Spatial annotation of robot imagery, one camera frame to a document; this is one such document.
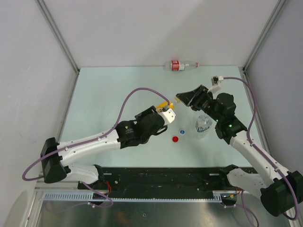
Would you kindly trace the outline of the yellow juice bottle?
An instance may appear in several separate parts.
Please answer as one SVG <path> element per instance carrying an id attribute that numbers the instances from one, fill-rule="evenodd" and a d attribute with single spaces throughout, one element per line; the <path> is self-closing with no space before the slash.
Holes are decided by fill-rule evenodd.
<path id="1" fill-rule="evenodd" d="M 167 111 L 168 109 L 172 109 L 172 110 L 175 109 L 175 105 L 174 105 L 173 102 L 170 102 L 170 103 L 164 102 L 164 103 L 162 103 L 162 104 L 160 104 L 160 105 L 158 105 L 158 106 L 156 107 L 156 111 L 157 111 L 158 113 L 165 112 L 165 111 Z"/>

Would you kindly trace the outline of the blue-label clear drink bottle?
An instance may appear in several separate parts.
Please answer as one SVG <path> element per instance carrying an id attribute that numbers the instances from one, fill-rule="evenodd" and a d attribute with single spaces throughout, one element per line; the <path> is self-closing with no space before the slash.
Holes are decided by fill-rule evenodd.
<path id="1" fill-rule="evenodd" d="M 199 116 L 195 123 L 195 135 L 197 139 L 204 138 L 210 128 L 212 127 L 212 119 L 207 115 L 203 114 Z"/>

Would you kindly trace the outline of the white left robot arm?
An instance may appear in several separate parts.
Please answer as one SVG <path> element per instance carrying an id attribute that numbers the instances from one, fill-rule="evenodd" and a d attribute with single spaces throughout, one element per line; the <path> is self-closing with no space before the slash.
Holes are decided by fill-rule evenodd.
<path id="1" fill-rule="evenodd" d="M 113 130 L 67 142 L 48 138 L 40 154 L 44 182 L 79 181 L 99 189 L 105 183 L 102 168 L 79 164 L 80 159 L 103 151 L 145 144 L 151 136 L 165 132 L 175 117 L 171 108 L 159 111 L 152 106 L 136 115 L 134 120 L 121 121 Z"/>

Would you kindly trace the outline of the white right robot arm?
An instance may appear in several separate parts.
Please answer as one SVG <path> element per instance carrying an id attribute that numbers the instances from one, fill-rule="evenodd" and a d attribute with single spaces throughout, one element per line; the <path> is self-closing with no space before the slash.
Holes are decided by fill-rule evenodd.
<path id="1" fill-rule="evenodd" d="M 248 129 L 235 116 L 233 95 L 220 93 L 214 98 L 212 92 L 200 85 L 192 91 L 176 94 L 176 98 L 216 121 L 218 138 L 242 154 L 258 173 L 246 174 L 239 167 L 230 165 L 218 178 L 222 189 L 240 187 L 259 198 L 263 207 L 275 217 L 294 208 L 293 219 L 298 219 L 299 204 L 303 201 L 303 176 L 298 171 L 290 172 L 249 138 Z"/>

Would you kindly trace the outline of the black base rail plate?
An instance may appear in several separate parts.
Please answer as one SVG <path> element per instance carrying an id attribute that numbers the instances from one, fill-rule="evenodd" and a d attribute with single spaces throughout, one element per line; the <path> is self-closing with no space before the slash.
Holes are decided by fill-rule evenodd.
<path id="1" fill-rule="evenodd" d="M 94 190 L 113 195 L 177 196 L 189 198 L 226 191 L 236 198 L 241 187 L 232 186 L 223 176 L 221 167 L 103 167 L 102 177 L 90 184 Z"/>

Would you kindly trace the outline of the red bottle cap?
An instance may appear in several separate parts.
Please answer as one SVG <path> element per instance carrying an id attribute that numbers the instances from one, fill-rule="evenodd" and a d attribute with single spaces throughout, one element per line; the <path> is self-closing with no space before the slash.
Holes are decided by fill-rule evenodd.
<path id="1" fill-rule="evenodd" d="M 174 143 L 177 143 L 177 142 L 179 141 L 178 136 L 173 136 L 173 137 L 172 137 L 172 141 L 173 141 Z"/>

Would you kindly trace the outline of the clear red-label water bottle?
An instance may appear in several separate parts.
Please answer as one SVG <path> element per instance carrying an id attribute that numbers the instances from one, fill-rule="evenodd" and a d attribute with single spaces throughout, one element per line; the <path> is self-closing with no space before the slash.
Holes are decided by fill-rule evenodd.
<path id="1" fill-rule="evenodd" d="M 198 62 L 171 60 L 164 64 L 164 70 L 168 71 L 185 71 L 193 70 L 199 67 Z"/>

